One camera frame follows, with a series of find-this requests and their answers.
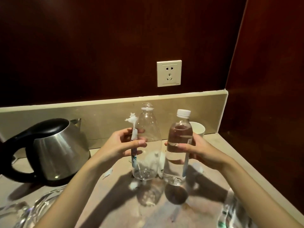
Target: person's right hand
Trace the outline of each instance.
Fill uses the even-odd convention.
[[[180,151],[189,153],[189,158],[196,159],[212,169],[221,171],[224,165],[232,159],[196,133],[193,133],[192,143],[194,145],[180,143],[178,148]]]

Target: kettle spout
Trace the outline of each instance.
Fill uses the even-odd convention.
[[[78,129],[80,129],[81,118],[70,120]]]

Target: wall outlet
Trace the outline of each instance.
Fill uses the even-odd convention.
[[[180,85],[181,60],[157,62],[157,87]]]

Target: hand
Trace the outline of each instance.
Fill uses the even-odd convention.
[[[131,156],[132,148],[146,147],[145,140],[131,141],[132,128],[127,128],[115,131],[107,142],[91,157],[88,161],[93,167],[102,165],[102,169],[106,169],[105,165],[109,168],[112,167],[122,157]]]
[[[223,166],[231,159],[196,133],[193,133],[192,143],[194,145],[180,143],[178,148],[182,152],[190,153],[189,158],[196,159],[212,169],[221,171]]]

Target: person's left hand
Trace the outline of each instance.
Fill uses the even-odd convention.
[[[132,128],[115,131],[107,142],[94,154],[88,162],[94,167],[102,165],[102,169],[112,167],[122,157],[131,156],[132,148],[146,147],[145,140],[131,141]]]

